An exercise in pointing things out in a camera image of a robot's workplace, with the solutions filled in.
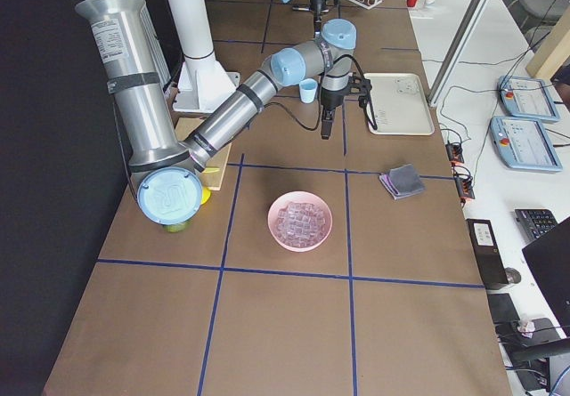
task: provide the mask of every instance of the white table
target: white table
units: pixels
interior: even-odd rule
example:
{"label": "white table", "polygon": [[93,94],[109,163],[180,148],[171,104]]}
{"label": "white table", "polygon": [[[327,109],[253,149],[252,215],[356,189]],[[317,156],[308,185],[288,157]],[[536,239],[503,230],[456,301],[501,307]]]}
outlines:
{"label": "white table", "polygon": [[[437,71],[452,42],[457,27],[463,18],[470,0],[437,0],[434,4],[410,10],[411,21],[416,34],[419,49],[424,60],[424,68],[430,85],[436,78]],[[461,55],[461,61],[495,63],[507,58],[514,58],[527,49],[528,45],[515,21],[501,0],[491,0],[484,17],[476,27],[475,33]],[[515,76],[528,76],[526,63],[532,58],[529,52],[517,66]],[[505,267],[517,269],[522,275],[522,282],[507,288],[504,292],[510,296],[521,319],[548,318],[554,326],[558,322],[525,264],[522,248],[527,244],[525,237],[515,221],[515,208],[548,208],[559,222],[570,215],[570,148],[557,149],[564,170],[558,174],[539,174],[508,169],[501,162],[494,149],[487,127],[496,104],[496,93],[469,93],[457,88],[450,91],[450,86],[463,86],[475,91],[494,89],[497,79],[507,74],[515,61],[499,65],[474,65],[460,63],[452,73],[442,98],[445,100],[443,113],[461,122],[468,129],[471,141],[463,144],[466,167],[475,172],[474,192],[476,200],[466,204],[466,218],[491,220],[501,259]],[[554,88],[550,88],[555,101],[559,101]],[[440,124],[457,131],[468,138],[465,128],[441,115],[443,101],[437,107]],[[557,132],[570,134],[570,114],[564,105],[558,106],[560,122],[546,127]],[[494,112],[495,116],[504,116],[501,104]],[[568,143],[569,140],[550,133],[553,143]],[[449,134],[450,141],[457,141],[457,136]],[[513,394],[524,395],[517,376],[509,373]]]}

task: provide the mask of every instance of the robot label sticker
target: robot label sticker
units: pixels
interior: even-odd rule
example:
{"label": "robot label sticker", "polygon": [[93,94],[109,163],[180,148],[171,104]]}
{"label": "robot label sticker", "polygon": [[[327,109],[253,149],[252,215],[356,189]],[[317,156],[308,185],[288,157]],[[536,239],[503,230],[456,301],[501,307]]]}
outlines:
{"label": "robot label sticker", "polygon": [[99,48],[99,54],[103,64],[121,58],[128,58],[125,36],[120,22],[117,19],[102,20],[91,26],[95,43]]}

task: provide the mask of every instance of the black wall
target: black wall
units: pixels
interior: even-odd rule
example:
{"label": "black wall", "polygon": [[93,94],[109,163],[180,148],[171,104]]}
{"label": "black wall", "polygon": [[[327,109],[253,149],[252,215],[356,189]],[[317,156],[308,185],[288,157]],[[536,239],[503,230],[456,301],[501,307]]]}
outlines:
{"label": "black wall", "polygon": [[39,395],[126,179],[88,22],[69,0],[3,0],[0,27],[0,394]]}

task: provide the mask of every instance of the white tray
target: white tray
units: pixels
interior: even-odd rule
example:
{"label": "white tray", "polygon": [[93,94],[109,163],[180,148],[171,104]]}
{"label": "white tray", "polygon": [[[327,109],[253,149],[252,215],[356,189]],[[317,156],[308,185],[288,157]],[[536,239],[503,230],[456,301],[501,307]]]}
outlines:
{"label": "white tray", "polygon": [[412,73],[366,73],[378,124],[377,135],[431,135],[434,122],[419,77]]}

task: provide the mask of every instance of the gray chair seat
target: gray chair seat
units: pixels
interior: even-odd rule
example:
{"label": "gray chair seat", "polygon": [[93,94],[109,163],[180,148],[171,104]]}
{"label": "gray chair seat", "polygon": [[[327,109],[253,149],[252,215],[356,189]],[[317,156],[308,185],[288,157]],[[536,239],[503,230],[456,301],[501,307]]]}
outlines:
{"label": "gray chair seat", "polygon": [[518,0],[525,11],[530,15],[547,22],[556,22],[570,5],[570,0]]}

